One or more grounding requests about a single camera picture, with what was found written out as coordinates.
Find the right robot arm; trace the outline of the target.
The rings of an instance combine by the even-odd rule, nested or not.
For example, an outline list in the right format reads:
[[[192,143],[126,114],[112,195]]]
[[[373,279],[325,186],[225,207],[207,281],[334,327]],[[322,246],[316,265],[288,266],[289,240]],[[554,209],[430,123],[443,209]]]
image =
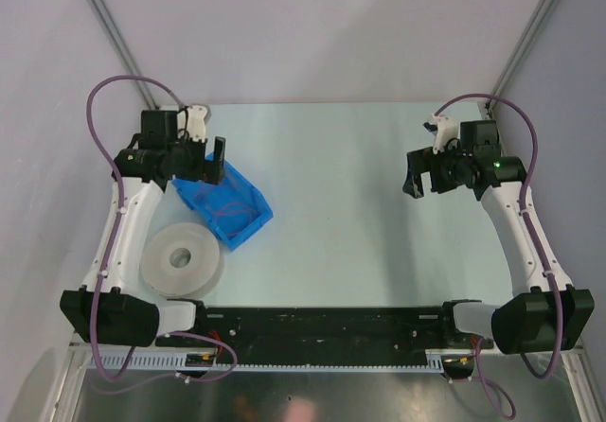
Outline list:
[[[474,300],[447,303],[452,315],[438,321],[438,339],[459,347],[473,334],[494,341],[507,355],[574,348],[595,301],[590,291],[574,287],[550,248],[531,190],[524,185],[522,161],[503,154],[493,121],[459,123],[433,115],[424,127],[434,143],[408,152],[403,192],[422,198],[424,173],[434,193],[470,189],[495,228],[512,286],[512,298],[502,306]]]

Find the blue plastic bin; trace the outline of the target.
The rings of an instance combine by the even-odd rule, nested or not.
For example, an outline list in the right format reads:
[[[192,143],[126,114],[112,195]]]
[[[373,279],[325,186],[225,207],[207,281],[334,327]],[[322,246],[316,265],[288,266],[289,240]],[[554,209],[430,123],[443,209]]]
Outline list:
[[[197,212],[206,227],[233,252],[256,234],[274,213],[261,192],[227,161],[219,185],[172,181],[183,203]]]

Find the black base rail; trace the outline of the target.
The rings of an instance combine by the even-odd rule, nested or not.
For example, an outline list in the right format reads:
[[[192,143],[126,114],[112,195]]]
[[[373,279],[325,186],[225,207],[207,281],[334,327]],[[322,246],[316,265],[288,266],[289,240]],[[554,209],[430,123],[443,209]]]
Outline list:
[[[431,349],[470,349],[440,307],[206,308],[199,306],[186,338],[156,345],[203,347],[202,336],[231,346],[238,359],[278,364],[411,364]]]

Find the right aluminium frame post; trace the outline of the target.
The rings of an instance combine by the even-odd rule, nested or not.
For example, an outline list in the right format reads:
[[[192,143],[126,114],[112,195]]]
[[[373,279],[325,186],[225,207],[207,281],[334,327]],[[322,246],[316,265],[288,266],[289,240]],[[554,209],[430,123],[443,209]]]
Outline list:
[[[534,44],[547,26],[551,15],[561,0],[539,0],[532,12],[526,27],[514,47],[505,68],[501,72],[495,86],[491,90],[493,95],[503,97],[507,88],[515,80],[525,60],[529,56]]]

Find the aluminium frame post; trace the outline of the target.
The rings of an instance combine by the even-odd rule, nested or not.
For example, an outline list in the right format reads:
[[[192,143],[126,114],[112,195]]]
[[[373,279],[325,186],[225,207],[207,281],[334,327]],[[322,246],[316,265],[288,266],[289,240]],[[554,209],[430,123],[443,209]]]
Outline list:
[[[547,26],[551,15],[561,0],[539,0],[532,12],[526,27],[514,47],[505,68],[501,72],[495,86],[491,90],[493,95],[503,97],[507,88],[515,80],[525,60],[529,56],[534,44]]]
[[[116,21],[109,10],[105,0],[86,0],[89,8],[96,16],[98,23],[104,32],[111,47],[115,51],[117,58],[126,75],[142,76],[138,64],[130,51],[122,33],[119,30]]]

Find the white cable spool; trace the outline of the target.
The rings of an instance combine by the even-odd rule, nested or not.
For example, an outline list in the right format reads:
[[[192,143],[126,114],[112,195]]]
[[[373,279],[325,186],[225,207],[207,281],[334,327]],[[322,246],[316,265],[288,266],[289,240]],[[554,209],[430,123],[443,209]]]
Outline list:
[[[223,275],[223,253],[201,224],[172,224],[149,240],[140,262],[143,280],[167,297],[203,297]]]

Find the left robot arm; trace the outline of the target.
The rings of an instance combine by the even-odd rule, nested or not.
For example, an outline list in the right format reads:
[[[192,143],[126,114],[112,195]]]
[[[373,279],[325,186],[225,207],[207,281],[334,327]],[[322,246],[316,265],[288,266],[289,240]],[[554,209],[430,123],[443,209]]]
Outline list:
[[[225,140],[216,137],[207,156],[205,105],[144,110],[140,131],[112,159],[109,216],[89,273],[76,290],[65,290],[60,310],[88,343],[147,347],[175,331],[186,344],[203,343],[208,321],[194,302],[149,288],[139,266],[146,238],[167,185],[174,179],[219,184]]]

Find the left aluminium frame post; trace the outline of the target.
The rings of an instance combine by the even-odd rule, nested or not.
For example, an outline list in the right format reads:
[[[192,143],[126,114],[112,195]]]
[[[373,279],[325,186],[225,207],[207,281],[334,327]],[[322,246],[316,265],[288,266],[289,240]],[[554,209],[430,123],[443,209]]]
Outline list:
[[[98,23],[104,32],[111,47],[115,51],[117,58],[126,75],[142,76],[138,64],[130,51],[122,33],[119,30],[116,21],[109,10],[105,0],[86,0],[89,8],[96,16]]]

